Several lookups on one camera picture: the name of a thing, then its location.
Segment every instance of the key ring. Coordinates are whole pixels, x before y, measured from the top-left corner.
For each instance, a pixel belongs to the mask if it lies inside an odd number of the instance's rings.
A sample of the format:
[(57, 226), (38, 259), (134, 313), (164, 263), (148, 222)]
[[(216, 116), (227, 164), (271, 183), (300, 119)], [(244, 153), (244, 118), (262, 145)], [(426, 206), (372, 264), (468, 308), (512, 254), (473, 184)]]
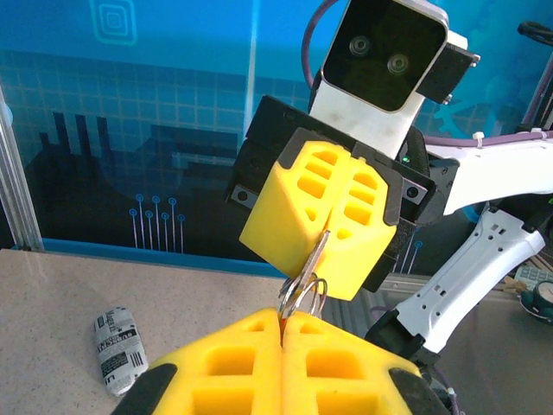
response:
[(322, 255), (324, 246), (327, 244), (330, 231), (325, 231), (321, 240), (315, 246), (315, 249), (308, 257), (305, 266), (303, 266), (302, 272), (297, 278), (288, 278), (281, 288), (278, 297), (283, 298), (278, 308), (278, 315), (281, 319), (288, 318), (291, 314), (300, 306), (303, 298), (307, 296), (309, 291), (315, 291), (313, 300), (309, 307), (309, 314), (312, 316), (320, 316), (322, 307), (327, 299), (327, 281), (323, 278), (318, 278), (314, 273), (314, 269)]
[(307, 296), (307, 294), (310, 291), (314, 291), (314, 294), (313, 294), (313, 298), (311, 300), (311, 304), (309, 306), (309, 312), (308, 313), (311, 316), (321, 317), (322, 308), (324, 307), (325, 302), (327, 301), (328, 284), (327, 284), (326, 279), (318, 278), (318, 277), (316, 277), (316, 274), (313, 274), (313, 275), (315, 275), (315, 278), (312, 279), (307, 284), (307, 286), (305, 287), (305, 290), (303, 290), (297, 296), (296, 300), (292, 303), (292, 305), (287, 307), (288, 304), (290, 303), (290, 300), (292, 299), (292, 296), (296, 293), (296, 290), (293, 288), (294, 287), (293, 283), (296, 280), (290, 280), (290, 281), (292, 281), (292, 284), (288, 284), (288, 286), (290, 288), (286, 291), (286, 295), (284, 296), (284, 298), (283, 298), (283, 300), (280, 303), (280, 306), (278, 308), (278, 315), (281, 318), (285, 319), (285, 318), (290, 317), (292, 315), (292, 313), (300, 307), (300, 305), (302, 304), (303, 299), (305, 298), (305, 296)]

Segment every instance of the camera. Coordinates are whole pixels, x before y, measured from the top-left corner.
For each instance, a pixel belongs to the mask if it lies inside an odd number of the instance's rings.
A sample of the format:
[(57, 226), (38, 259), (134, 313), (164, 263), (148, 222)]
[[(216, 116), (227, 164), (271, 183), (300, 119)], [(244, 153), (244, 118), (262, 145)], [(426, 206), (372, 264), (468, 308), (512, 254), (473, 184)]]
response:
[(445, 13), (423, 2), (352, 0), (322, 66), (322, 81), (382, 111), (399, 111), (447, 37)]
[(309, 115), (396, 158), (424, 98), (441, 103), (456, 85), (437, 87), (449, 78), (457, 50), (434, 70), (450, 42), (467, 47), (434, 4), (350, 0), (315, 77)]

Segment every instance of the metal ring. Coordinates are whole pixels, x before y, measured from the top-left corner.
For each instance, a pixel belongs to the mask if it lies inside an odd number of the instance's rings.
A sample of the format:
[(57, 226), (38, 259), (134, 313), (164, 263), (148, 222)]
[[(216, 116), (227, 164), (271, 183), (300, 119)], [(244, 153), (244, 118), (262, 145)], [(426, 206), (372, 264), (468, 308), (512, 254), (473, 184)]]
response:
[(292, 281), (294, 281), (292, 278), (286, 278), (286, 281), (284, 281), (283, 286), (280, 288), (280, 291), (278, 292), (278, 298), (282, 298), (284, 294), (286, 294), (286, 291), (288, 291), (290, 285), (292, 284)]
[[(313, 295), (313, 300), (311, 301), (309, 314), (311, 316), (321, 317), (322, 308), (324, 307), (325, 302), (327, 301), (328, 284), (327, 284), (327, 280), (323, 278), (317, 278), (314, 282), (317, 282), (317, 287), (315, 289), (316, 293)], [(322, 293), (319, 293), (319, 283), (322, 284)]]
[[(322, 284), (322, 293), (319, 294), (318, 287), (319, 284)], [(292, 315), (292, 313), (301, 305), (303, 298), (307, 296), (307, 294), (313, 290), (316, 287), (314, 299), (312, 300), (311, 307), (309, 310), (309, 314), (311, 316), (319, 316), (322, 312), (322, 307), (324, 306), (325, 301), (327, 300), (327, 281), (322, 278), (316, 278), (313, 281), (311, 281), (306, 287), (305, 290), (302, 291), (302, 293), (299, 295), (299, 297), (294, 301), (294, 303), (290, 306), (286, 314), (283, 313), (284, 309), (286, 308), (283, 303), (281, 303), (281, 310), (279, 310), (279, 313), (283, 314), (283, 318), (288, 318)]]
[(288, 290), (284, 294), (284, 298), (280, 302), (280, 305), (278, 307), (278, 315), (279, 316), (283, 314), (284, 309), (286, 309), (286, 306), (288, 305), (290, 299), (292, 298), (292, 296), (296, 292), (296, 288), (297, 288), (298, 284), (300, 283), (299, 280), (300, 280), (300, 278), (296, 278), (296, 279), (291, 280), (291, 282), (289, 283)]

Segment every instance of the white cable tie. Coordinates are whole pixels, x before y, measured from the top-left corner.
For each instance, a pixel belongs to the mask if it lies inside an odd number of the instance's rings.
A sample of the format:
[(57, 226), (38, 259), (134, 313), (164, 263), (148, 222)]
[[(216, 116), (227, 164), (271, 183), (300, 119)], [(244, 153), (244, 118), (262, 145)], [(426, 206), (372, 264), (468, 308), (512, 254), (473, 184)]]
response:
[(539, 127), (534, 127), (530, 132), (539, 132), (542, 135), (542, 140), (547, 140), (547, 133)]
[(473, 140), (476, 140), (478, 143), (476, 144), (476, 147), (481, 149), (482, 148), (482, 141), (483, 141), (483, 138), (484, 138), (484, 133), (482, 131), (476, 131), (474, 134), (473, 134)]

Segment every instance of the barcode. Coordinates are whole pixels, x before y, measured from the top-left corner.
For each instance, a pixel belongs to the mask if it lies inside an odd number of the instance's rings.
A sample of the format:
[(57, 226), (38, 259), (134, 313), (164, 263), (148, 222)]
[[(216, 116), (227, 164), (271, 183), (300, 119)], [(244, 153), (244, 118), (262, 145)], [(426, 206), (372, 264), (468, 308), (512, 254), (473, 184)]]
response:
[(142, 356), (140, 355), (140, 352), (131, 353), (130, 361), (132, 361), (133, 367), (142, 366), (144, 364), (142, 360)]

